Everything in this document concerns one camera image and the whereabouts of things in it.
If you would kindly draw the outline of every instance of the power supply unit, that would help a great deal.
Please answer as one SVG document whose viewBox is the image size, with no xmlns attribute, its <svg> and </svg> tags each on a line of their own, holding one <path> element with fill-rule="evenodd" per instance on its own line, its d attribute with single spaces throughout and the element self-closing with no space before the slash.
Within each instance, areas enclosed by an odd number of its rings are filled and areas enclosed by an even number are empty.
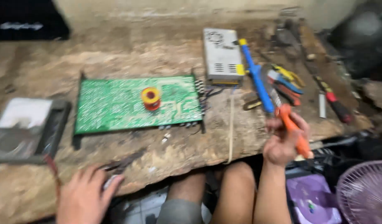
<svg viewBox="0 0 382 224">
<path fill-rule="evenodd" d="M 242 86 L 245 70 L 234 41 L 238 41 L 235 30 L 203 29 L 207 84 Z"/>
</svg>

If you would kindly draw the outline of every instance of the knee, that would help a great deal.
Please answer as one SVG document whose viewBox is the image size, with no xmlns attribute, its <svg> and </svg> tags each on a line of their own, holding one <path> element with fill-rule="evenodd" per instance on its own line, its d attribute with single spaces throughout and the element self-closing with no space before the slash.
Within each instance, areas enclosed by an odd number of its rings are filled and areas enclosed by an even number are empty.
<svg viewBox="0 0 382 224">
<path fill-rule="evenodd" d="M 226 167 L 224 171 L 226 178 L 237 179 L 240 181 L 247 181 L 251 184 L 255 184 L 255 177 L 253 171 L 245 162 L 237 162 Z"/>
</svg>

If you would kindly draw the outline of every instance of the person's hand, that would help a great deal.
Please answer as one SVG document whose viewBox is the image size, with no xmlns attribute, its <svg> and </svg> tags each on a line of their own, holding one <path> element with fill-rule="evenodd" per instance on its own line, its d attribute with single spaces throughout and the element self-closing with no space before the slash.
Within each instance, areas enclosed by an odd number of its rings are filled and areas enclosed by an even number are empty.
<svg viewBox="0 0 382 224">
<path fill-rule="evenodd" d="M 98 167 L 94 165 L 86 170 L 79 170 L 72 180 L 61 188 L 57 224 L 101 223 L 112 197 L 123 181 L 123 176 L 116 176 L 104 191 L 107 174 Z"/>
<path fill-rule="evenodd" d="M 274 132 L 274 135 L 264 145 L 263 157 L 268 162 L 282 167 L 296 157 L 295 144 L 298 136 L 301 134 L 308 141 L 310 135 L 309 125 L 302 117 L 292 112 L 290 118 L 301 131 L 287 132 L 280 118 L 271 118 L 266 121 L 266 131 Z"/>
</svg>

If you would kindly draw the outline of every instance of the wooden workbench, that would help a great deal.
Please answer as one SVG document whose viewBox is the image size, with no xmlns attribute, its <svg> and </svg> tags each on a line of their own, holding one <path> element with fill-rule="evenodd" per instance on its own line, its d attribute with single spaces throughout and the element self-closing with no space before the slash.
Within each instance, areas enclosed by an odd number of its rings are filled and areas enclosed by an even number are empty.
<svg viewBox="0 0 382 224">
<path fill-rule="evenodd" d="M 246 37 L 253 52 L 256 48 L 255 30 L 242 23 L 210 23 L 211 27 L 236 28 Z M 84 69 L 90 78 L 114 79 L 188 74 L 196 68 L 203 79 L 203 47 L 201 41 L 204 21 L 177 20 L 154 26 L 129 23 L 127 27 L 114 25 L 90 29 L 75 34 L 66 42 L 0 43 L 0 108 L 16 96 L 67 99 L 76 105 L 79 71 Z M 300 62 L 290 65 L 280 51 L 272 56 L 276 63 L 293 68 L 306 82 L 302 106 L 295 108 L 311 126 L 311 140 L 322 140 L 366 129 L 371 126 L 364 116 L 356 117 L 353 125 L 344 126 L 327 107 L 328 119 L 318 118 L 318 87 Z M 347 83 L 334 72 L 333 64 L 324 66 L 324 79 L 333 87 L 339 99 L 354 110 L 358 102 L 348 90 Z M 4 94 L 4 87 L 13 83 L 17 91 Z M 230 91 L 209 99 L 210 109 L 205 116 L 207 132 L 190 135 L 199 127 L 172 127 L 115 132 L 85 137 L 82 148 L 71 146 L 74 112 L 71 111 L 56 156 L 60 178 L 67 182 L 78 169 L 93 163 L 119 159 L 147 146 L 148 152 L 125 171 L 126 180 L 118 194 L 128 194 L 163 180 L 187 173 L 191 169 L 212 166 L 228 160 L 228 129 Z M 238 159 L 259 154 L 268 135 L 264 132 L 265 116 L 261 108 L 243 111 L 242 105 L 251 99 L 253 90 L 248 77 L 245 85 L 234 92 L 234 153 Z M 164 134 L 171 137 L 164 144 Z M 0 165 L 0 223 L 33 221 L 55 212 L 54 179 L 46 166 Z"/>
</svg>

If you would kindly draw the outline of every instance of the gray shorts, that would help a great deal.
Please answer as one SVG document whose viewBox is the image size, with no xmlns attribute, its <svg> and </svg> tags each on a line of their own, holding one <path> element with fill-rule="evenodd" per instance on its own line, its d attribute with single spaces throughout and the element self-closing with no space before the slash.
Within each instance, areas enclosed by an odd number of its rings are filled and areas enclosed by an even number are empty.
<svg viewBox="0 0 382 224">
<path fill-rule="evenodd" d="M 201 206 L 183 199 L 165 201 L 156 224 L 202 224 Z"/>
</svg>

